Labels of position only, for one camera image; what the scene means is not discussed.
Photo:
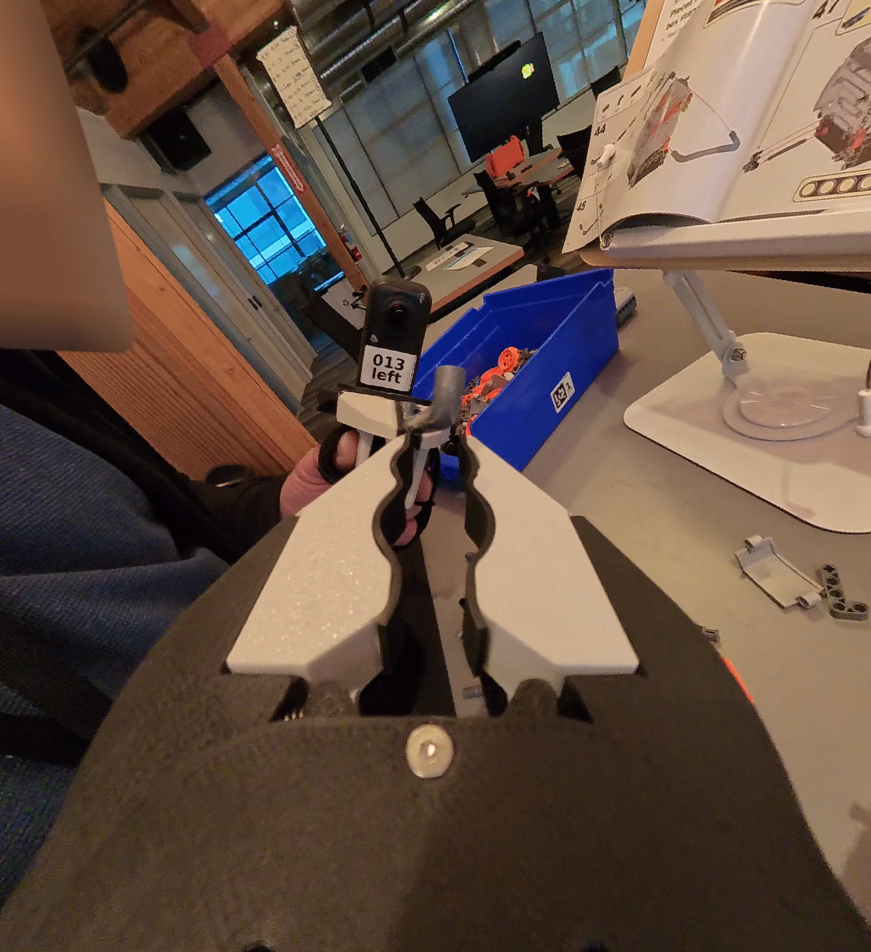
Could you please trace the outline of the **black office chair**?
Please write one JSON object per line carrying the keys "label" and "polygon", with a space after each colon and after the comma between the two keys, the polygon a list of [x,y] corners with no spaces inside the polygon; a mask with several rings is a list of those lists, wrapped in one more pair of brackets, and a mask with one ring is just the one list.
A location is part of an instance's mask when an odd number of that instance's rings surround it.
{"label": "black office chair", "polygon": [[442,248],[453,244],[462,235],[472,232],[472,229],[476,227],[476,220],[471,216],[459,222],[455,220],[455,212],[461,205],[459,202],[449,207],[444,213],[437,213],[421,197],[413,202],[413,207],[431,229],[436,247]]}

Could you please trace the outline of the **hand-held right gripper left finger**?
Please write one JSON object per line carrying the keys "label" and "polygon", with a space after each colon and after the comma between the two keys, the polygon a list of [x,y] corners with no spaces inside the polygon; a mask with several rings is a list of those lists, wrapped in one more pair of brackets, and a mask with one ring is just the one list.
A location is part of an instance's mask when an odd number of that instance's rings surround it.
{"label": "hand-held right gripper left finger", "polygon": [[276,715],[328,685],[364,715],[439,714],[439,628],[421,543],[394,551],[419,438],[398,437],[290,520],[228,655],[235,675],[287,677]]}

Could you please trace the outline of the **dark grey beam piece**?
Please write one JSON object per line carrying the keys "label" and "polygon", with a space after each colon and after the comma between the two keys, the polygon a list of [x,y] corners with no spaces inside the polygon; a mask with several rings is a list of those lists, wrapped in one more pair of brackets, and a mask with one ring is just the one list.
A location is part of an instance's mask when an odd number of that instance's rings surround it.
{"label": "dark grey beam piece", "polygon": [[818,581],[831,618],[837,621],[864,623],[869,619],[869,606],[851,599],[844,588],[838,568],[832,564],[820,565]]}

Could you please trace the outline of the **window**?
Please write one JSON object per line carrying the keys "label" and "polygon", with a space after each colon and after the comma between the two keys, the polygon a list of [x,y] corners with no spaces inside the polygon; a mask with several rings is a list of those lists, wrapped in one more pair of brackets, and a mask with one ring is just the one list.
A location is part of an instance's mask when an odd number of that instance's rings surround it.
{"label": "window", "polygon": [[326,243],[284,174],[268,155],[257,158],[215,190],[204,202],[269,287],[290,274],[320,288],[340,273]]}

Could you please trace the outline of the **blue plastic bin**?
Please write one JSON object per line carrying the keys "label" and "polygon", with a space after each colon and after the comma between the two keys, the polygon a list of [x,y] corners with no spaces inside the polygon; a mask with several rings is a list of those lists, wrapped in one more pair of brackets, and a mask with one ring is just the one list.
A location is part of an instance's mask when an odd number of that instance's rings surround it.
{"label": "blue plastic bin", "polygon": [[470,428],[515,470],[524,470],[618,347],[609,269],[489,293],[421,355],[412,396],[431,398],[442,364],[462,366],[469,383],[497,367],[505,349],[531,351]]}

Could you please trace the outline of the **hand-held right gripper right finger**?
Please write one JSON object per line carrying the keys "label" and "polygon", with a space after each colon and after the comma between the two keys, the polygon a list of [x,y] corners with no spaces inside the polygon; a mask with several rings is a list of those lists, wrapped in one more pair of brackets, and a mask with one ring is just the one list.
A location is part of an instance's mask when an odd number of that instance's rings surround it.
{"label": "hand-held right gripper right finger", "polygon": [[579,533],[581,522],[488,446],[459,446],[465,533],[461,631],[472,673],[505,701],[526,681],[627,675],[639,659]]}

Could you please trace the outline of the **person's left hand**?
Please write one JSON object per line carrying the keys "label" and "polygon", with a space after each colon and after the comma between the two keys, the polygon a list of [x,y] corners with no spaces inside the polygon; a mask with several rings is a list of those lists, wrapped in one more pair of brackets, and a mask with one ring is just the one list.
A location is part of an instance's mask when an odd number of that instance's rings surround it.
{"label": "person's left hand", "polygon": [[[285,480],[279,494],[281,518],[293,517],[323,495],[332,485],[348,475],[356,466],[359,432],[337,425],[318,448],[311,449]],[[395,545],[402,546],[426,527],[436,483],[426,470],[421,478],[416,500],[406,512],[405,528]]]}

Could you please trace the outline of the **pile of toy building pieces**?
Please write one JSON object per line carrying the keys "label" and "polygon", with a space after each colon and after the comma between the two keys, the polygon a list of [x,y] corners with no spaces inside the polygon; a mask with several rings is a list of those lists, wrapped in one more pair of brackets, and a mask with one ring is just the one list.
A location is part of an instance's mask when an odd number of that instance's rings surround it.
{"label": "pile of toy building pieces", "polygon": [[493,403],[537,349],[507,347],[494,366],[472,379],[464,388],[461,411],[454,425],[456,437],[471,434],[473,422]]}

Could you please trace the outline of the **white stand base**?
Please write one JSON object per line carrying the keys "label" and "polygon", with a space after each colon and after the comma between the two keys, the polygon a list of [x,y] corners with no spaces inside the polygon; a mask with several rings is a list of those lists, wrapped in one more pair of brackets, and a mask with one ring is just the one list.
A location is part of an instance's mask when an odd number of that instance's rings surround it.
{"label": "white stand base", "polygon": [[816,213],[617,239],[613,261],[659,268],[710,354],[631,404],[626,426],[810,525],[871,532],[871,350],[739,338],[702,269],[871,271],[871,211]]}

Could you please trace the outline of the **person's left forearm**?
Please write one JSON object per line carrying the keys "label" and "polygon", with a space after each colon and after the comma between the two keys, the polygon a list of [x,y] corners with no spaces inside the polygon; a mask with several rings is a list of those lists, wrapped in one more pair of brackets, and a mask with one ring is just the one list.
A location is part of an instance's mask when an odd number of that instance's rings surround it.
{"label": "person's left forearm", "polygon": [[289,477],[290,472],[257,475],[249,471],[234,484],[191,480],[190,488],[215,522],[246,552],[281,522],[281,493]]}

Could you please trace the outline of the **light grey curved panel piece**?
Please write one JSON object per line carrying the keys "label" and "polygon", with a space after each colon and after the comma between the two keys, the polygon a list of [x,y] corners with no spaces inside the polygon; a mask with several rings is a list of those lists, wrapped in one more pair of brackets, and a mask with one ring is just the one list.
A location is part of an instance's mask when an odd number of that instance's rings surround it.
{"label": "light grey curved panel piece", "polygon": [[771,538],[745,539],[735,559],[742,575],[782,609],[808,610],[822,601],[822,587],[781,556]]}

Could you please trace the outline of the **wooden shelf unit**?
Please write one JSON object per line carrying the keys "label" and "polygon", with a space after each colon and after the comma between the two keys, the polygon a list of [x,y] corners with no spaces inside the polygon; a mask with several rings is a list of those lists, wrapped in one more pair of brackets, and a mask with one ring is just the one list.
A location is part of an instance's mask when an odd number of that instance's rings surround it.
{"label": "wooden shelf unit", "polygon": [[127,351],[59,355],[175,470],[288,472],[317,442],[103,199],[129,302]]}

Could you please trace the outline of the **dark grey elbow connector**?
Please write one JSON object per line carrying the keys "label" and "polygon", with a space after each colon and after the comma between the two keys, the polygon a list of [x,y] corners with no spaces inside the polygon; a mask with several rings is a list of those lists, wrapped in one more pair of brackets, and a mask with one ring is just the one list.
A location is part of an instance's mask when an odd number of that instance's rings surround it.
{"label": "dark grey elbow connector", "polygon": [[462,415],[462,398],[467,384],[464,366],[442,364],[434,374],[430,428],[451,431]]}

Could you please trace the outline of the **open instruction booklet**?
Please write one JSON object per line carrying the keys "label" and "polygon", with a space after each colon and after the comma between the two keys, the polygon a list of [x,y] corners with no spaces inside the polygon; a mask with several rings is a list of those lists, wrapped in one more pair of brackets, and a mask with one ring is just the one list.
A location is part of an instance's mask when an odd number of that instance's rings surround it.
{"label": "open instruction booklet", "polygon": [[596,102],[565,252],[871,271],[871,2],[667,2]]}

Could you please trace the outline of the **orange panel piece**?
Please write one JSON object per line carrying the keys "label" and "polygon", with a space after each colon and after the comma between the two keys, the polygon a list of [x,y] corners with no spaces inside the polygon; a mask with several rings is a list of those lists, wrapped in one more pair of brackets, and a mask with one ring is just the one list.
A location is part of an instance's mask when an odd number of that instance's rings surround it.
{"label": "orange panel piece", "polygon": [[741,692],[743,693],[747,701],[751,704],[753,708],[755,708],[755,702],[753,700],[753,697],[750,691],[748,690],[746,684],[744,683],[742,677],[738,673],[738,670],[736,669],[735,665],[726,656],[721,656],[721,660],[723,661],[729,674],[732,676],[736,684],[739,686],[739,689],[741,690]]}

